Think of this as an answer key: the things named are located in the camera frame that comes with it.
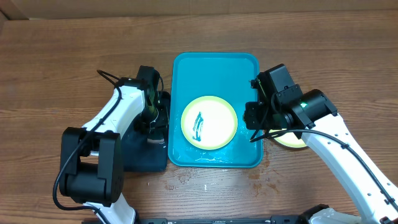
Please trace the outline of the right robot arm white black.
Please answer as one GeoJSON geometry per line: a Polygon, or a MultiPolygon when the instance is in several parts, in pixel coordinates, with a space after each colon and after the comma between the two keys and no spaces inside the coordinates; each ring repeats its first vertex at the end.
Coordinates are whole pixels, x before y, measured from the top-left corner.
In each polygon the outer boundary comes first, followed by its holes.
{"type": "Polygon", "coordinates": [[[317,205],[297,223],[397,223],[397,187],[356,142],[336,106],[320,90],[306,94],[292,89],[259,93],[247,102],[243,120],[248,129],[264,130],[252,141],[293,133],[332,171],[356,206],[359,215],[317,205]]]}

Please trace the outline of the teal plastic tray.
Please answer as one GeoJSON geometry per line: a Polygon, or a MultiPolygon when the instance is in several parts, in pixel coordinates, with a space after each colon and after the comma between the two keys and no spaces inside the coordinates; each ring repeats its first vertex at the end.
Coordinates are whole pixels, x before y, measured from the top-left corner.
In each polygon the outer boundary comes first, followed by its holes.
{"type": "Polygon", "coordinates": [[[169,159],[183,167],[253,168],[263,157],[261,142],[251,143],[253,131],[243,120],[245,104],[257,100],[250,80],[259,73],[257,58],[247,53],[182,53],[173,65],[169,159]],[[191,134],[183,134],[183,111],[193,100],[202,96],[217,96],[226,100],[237,116],[237,130],[225,146],[206,150],[192,144],[204,126],[204,117],[188,122],[191,134]]]}

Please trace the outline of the round sponge scrubber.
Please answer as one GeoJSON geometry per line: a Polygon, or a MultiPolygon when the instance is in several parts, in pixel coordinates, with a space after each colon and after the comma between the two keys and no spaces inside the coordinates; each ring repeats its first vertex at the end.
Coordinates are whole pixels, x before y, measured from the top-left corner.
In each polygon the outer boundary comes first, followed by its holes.
{"type": "Polygon", "coordinates": [[[163,144],[165,142],[163,134],[150,134],[147,137],[149,144],[163,144]]]}

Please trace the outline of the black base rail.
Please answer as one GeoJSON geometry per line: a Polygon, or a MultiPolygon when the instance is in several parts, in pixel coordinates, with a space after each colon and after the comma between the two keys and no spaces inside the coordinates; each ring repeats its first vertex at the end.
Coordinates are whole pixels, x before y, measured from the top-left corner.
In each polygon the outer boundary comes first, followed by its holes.
{"type": "Polygon", "coordinates": [[[166,219],[140,218],[138,224],[309,224],[301,215],[273,215],[268,218],[166,219]]]}

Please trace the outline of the yellow plate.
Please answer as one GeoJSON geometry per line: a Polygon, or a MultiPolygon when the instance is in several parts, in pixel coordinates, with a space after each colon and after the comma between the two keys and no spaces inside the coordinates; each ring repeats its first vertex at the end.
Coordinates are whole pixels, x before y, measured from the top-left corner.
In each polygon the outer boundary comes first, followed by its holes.
{"type": "Polygon", "coordinates": [[[277,143],[289,148],[301,149],[307,146],[304,141],[297,138],[294,133],[286,133],[279,137],[273,136],[272,139],[277,143]]]}
{"type": "Polygon", "coordinates": [[[184,109],[180,127],[185,139],[204,150],[216,150],[226,146],[238,129],[234,108],[217,96],[201,96],[184,109]]]}

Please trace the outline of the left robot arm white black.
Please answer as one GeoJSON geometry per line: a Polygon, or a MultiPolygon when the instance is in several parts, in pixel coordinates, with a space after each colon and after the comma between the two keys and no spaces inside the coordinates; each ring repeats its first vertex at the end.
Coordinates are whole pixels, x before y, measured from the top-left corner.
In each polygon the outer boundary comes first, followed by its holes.
{"type": "Polygon", "coordinates": [[[137,223],[123,196],[125,172],[161,172],[167,166],[170,95],[158,75],[114,78],[103,109],[62,134],[60,171],[53,185],[74,210],[91,210],[100,223],[137,223]]]}

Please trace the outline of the black plastic tray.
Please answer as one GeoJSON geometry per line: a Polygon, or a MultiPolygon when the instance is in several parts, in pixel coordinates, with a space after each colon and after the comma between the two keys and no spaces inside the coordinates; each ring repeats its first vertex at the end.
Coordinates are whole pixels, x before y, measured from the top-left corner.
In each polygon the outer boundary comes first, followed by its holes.
{"type": "Polygon", "coordinates": [[[163,91],[160,100],[155,104],[164,104],[168,107],[168,135],[163,144],[149,144],[147,136],[135,130],[135,120],[129,125],[121,140],[123,164],[126,172],[161,172],[167,166],[170,93],[163,91]]]}

